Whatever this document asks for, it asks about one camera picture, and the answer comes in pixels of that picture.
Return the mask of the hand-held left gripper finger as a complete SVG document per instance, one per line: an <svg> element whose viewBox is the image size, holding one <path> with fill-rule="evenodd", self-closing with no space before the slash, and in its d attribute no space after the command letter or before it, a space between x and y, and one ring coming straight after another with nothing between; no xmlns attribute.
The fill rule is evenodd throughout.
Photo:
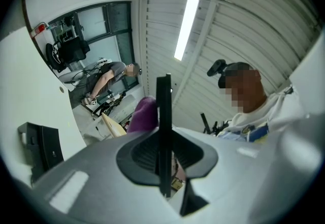
<svg viewBox="0 0 325 224"><path fill-rule="evenodd" d="M159 110L158 157L156 173L159 175L159 190L165 198L171 196L172 181L172 101L171 75L158 77L156 102Z"/></svg>

